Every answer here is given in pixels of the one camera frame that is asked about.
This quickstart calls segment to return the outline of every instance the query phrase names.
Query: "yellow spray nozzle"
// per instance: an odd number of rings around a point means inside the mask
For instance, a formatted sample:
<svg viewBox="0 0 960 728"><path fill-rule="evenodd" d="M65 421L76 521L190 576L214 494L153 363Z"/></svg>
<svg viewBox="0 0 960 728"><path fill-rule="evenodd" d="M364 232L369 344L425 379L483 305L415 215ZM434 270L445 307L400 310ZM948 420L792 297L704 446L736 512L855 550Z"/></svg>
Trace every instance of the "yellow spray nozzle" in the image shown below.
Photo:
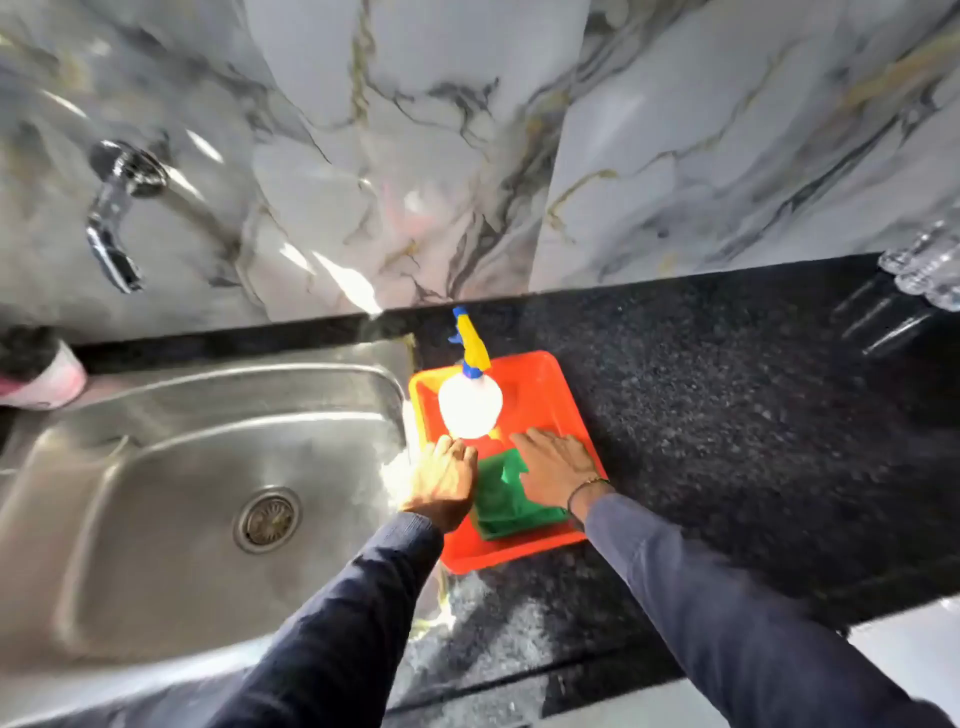
<svg viewBox="0 0 960 728"><path fill-rule="evenodd" d="M450 341L464 345L464 374L477 379L490 368L490 355L477 329L473 327L467 310L458 305L453 309L453 315L457 319L457 335Z"/></svg>

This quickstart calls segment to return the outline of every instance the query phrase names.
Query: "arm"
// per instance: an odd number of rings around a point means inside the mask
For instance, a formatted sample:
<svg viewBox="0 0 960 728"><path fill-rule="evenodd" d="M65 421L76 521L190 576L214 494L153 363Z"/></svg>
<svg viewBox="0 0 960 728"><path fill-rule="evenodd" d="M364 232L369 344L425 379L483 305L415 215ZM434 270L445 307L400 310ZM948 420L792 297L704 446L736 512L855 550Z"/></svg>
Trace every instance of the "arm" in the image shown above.
<svg viewBox="0 0 960 728"><path fill-rule="evenodd" d="M424 449L404 512L286 621L208 728L380 725L443 534L472 504L476 459L448 437Z"/></svg>
<svg viewBox="0 0 960 728"><path fill-rule="evenodd" d="M735 728L949 726L797 605L646 508L616 495L572 438L514 442L531 500L572 510L687 677Z"/></svg>

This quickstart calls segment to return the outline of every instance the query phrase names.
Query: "green cloth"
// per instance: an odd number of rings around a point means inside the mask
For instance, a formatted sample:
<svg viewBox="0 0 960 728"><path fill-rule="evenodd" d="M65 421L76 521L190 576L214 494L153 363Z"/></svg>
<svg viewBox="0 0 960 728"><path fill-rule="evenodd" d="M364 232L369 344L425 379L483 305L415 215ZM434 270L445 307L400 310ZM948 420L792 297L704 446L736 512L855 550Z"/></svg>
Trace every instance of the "green cloth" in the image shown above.
<svg viewBox="0 0 960 728"><path fill-rule="evenodd" d="M568 518L563 508L549 508L527 500L520 474L529 471L516 449L485 457L477 466L480 476L470 517L484 541L502 539Z"/></svg>

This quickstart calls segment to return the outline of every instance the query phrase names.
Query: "orange tray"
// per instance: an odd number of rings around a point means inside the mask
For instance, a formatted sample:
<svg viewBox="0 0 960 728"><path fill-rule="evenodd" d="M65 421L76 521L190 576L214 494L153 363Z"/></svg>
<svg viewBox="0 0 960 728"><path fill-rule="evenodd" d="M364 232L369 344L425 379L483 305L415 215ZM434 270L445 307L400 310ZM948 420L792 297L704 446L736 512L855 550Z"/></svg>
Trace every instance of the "orange tray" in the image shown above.
<svg viewBox="0 0 960 728"><path fill-rule="evenodd" d="M417 417L421 447L448 434L440 415L437 392L441 384L460 370L460 365L431 369L415 374L410 380L410 399ZM574 435L587 446L600 474L607 476L553 354L529 352L503 356L491 362L486 374L493 377L503 390L503 409L496 427L489 434L469 441L481 458L512 448L511 433L539 427L558 435ZM538 551L575 544L586 537L569 523L554 523L505 539L484 541L472 521L464 519L456 531L446 535L440 559L454 573L467 573Z"/></svg>

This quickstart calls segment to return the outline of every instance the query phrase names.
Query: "stainless steel sink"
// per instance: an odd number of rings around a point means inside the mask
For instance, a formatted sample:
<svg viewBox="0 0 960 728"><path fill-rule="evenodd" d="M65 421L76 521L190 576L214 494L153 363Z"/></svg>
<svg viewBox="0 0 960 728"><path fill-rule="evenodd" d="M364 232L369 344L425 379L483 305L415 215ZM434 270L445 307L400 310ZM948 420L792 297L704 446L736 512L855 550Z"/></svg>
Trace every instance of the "stainless steel sink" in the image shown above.
<svg viewBox="0 0 960 728"><path fill-rule="evenodd" d="M21 415L0 458L0 705L32 675L91 702L132 671L254 662L396 508L412 373L408 342L378 342L99 377Z"/></svg>

